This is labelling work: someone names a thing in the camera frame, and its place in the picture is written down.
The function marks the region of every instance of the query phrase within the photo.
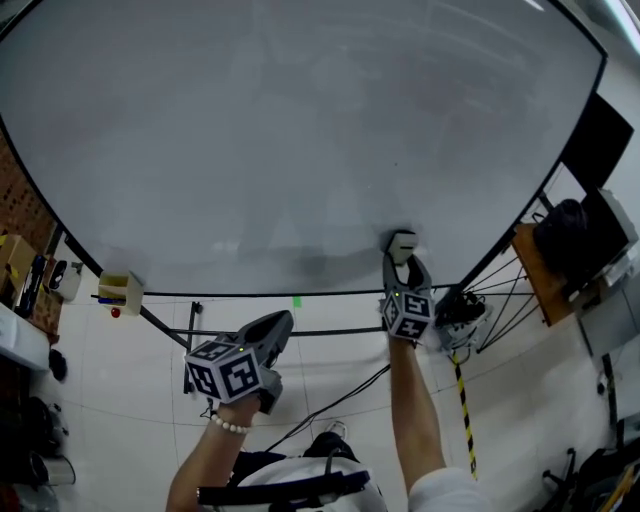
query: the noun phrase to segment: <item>cardboard box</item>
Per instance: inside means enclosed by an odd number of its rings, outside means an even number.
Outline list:
[[[13,309],[36,252],[19,235],[0,235],[0,302]]]

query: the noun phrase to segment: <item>white container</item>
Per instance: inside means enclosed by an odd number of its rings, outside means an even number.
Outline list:
[[[112,310],[117,308],[125,315],[140,314],[142,306],[142,285],[133,274],[110,274],[103,272],[98,281],[98,296],[101,299],[124,301],[121,304],[102,304]]]
[[[32,370],[49,370],[47,335],[2,304],[0,353]]]

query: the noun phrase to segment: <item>shoe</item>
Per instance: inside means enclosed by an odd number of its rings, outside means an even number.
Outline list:
[[[324,429],[324,431],[333,432],[334,434],[337,434],[338,437],[343,441],[347,440],[347,434],[349,432],[349,430],[347,429],[347,426],[341,421],[334,421],[330,423],[329,426]]]

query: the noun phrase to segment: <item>computer monitor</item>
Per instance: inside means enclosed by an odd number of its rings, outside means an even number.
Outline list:
[[[560,160],[587,193],[602,188],[632,134],[633,127],[592,93]]]

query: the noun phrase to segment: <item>whiteboard frame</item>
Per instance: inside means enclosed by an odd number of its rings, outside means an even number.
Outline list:
[[[18,23],[22,19],[24,19],[33,9],[35,9],[43,0],[32,0],[29,4],[27,4],[21,11],[19,11],[11,21],[5,26],[5,28],[0,32],[0,43],[4,40],[4,38],[13,30]],[[587,29],[587,27],[571,12],[564,4],[562,4],[559,0],[548,0],[548,2],[558,9],[561,14],[569,19],[569,21],[576,27],[578,30],[593,44],[596,50],[601,55],[601,62],[598,69],[598,73],[596,75],[596,79],[591,88],[591,94],[594,94],[598,89],[600,81],[602,79],[602,75],[604,74],[605,67],[608,61],[608,53],[605,48],[600,44],[600,42],[595,38],[595,36]],[[35,193],[42,201],[42,203],[47,208],[48,212],[53,216],[56,220],[58,227],[61,228],[65,234],[67,235],[67,244],[76,253],[76,255],[80,258],[80,260],[91,270],[94,274],[100,275],[103,271],[102,267],[93,259],[93,257],[78,243],[73,234],[66,228],[65,224],[60,220],[56,212],[51,208],[47,199],[40,192],[37,184],[31,178],[29,171],[27,170],[24,162],[20,158],[18,151],[16,150],[11,136],[7,130],[7,127],[4,124],[2,119],[2,114],[0,113],[0,131],[2,132],[7,145],[16,160],[16,163],[20,167],[21,171],[25,175],[29,184],[33,187]],[[529,210],[533,202],[538,198],[538,196],[543,192],[544,187],[549,182],[549,179],[557,170],[558,165],[561,162],[561,154],[558,155],[558,158],[554,162],[553,166],[547,173],[544,180],[540,183],[540,186],[532,195],[531,199],[524,205],[521,213],[514,219],[509,228],[505,231],[505,233],[496,241],[496,243],[491,247],[491,249],[487,252],[487,254],[467,273],[467,275],[459,282],[459,283],[451,283],[451,284],[441,284],[434,286],[434,288],[449,288],[448,292],[445,296],[438,302],[436,306],[437,312],[442,311],[442,309],[446,308],[447,305],[451,303],[451,301],[466,287],[468,287],[473,280],[480,275],[480,273],[491,263],[491,261],[498,256],[498,254],[507,247],[511,239],[515,234],[515,227],[520,222],[520,219],[526,214]],[[359,294],[370,294],[370,293],[382,293],[384,290],[380,289],[369,289],[369,290],[350,290],[350,291],[333,291],[333,292],[299,292],[299,293],[257,293],[257,294],[190,294],[190,293],[162,293],[162,292],[148,292],[145,295],[154,295],[154,296],[163,296],[163,297],[208,297],[208,298],[230,298],[230,297],[248,297],[248,298],[264,298],[264,297],[292,297],[292,296],[326,296],[326,295],[359,295]],[[169,335],[174,339],[177,343],[183,345],[184,339],[177,334],[171,332],[172,329],[164,325],[160,322],[154,315],[152,315],[144,306],[142,307],[141,315],[147,320],[149,320],[153,325],[155,325],[158,329],[165,332],[165,334]],[[341,331],[339,334],[349,334],[349,331],[360,332],[362,329],[353,329],[353,330],[345,330]]]

